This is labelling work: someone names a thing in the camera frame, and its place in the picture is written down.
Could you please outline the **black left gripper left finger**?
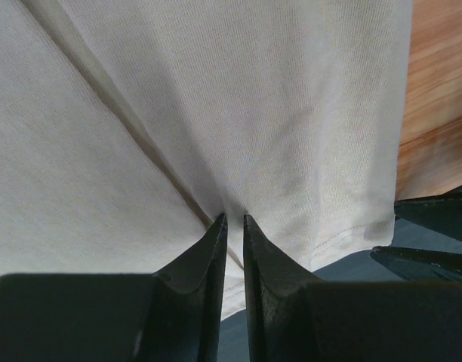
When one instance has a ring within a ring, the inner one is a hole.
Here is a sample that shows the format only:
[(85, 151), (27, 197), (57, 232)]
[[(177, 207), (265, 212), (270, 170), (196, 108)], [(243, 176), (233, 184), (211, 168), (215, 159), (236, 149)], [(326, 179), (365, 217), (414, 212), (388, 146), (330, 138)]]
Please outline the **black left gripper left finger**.
[(1, 276), (0, 361), (216, 360), (227, 230), (152, 274)]

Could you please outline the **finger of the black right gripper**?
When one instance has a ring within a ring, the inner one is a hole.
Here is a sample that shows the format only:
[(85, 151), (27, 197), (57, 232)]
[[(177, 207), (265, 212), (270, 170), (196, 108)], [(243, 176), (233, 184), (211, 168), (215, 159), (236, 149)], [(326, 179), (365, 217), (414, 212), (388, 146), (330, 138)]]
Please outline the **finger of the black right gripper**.
[(370, 257), (406, 281), (440, 280), (462, 284), (462, 254), (404, 247), (374, 247)]
[(394, 208), (399, 218), (462, 242), (462, 195), (401, 200)]

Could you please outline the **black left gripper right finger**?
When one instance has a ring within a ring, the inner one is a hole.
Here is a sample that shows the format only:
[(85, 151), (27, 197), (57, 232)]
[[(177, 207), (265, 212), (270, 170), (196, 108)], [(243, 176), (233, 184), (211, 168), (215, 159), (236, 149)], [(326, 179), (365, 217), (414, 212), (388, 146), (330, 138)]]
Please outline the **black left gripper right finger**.
[(324, 281), (249, 215), (243, 249), (252, 361), (462, 361), (462, 284)]

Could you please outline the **beige t shirt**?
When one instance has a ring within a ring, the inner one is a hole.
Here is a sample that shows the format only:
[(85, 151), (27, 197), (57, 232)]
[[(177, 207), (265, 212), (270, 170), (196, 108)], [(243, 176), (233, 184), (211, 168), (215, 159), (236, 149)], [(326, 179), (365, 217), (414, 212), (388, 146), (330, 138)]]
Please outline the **beige t shirt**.
[(225, 213), (315, 271), (393, 239), (410, 1), (0, 1), (0, 275), (154, 272)]

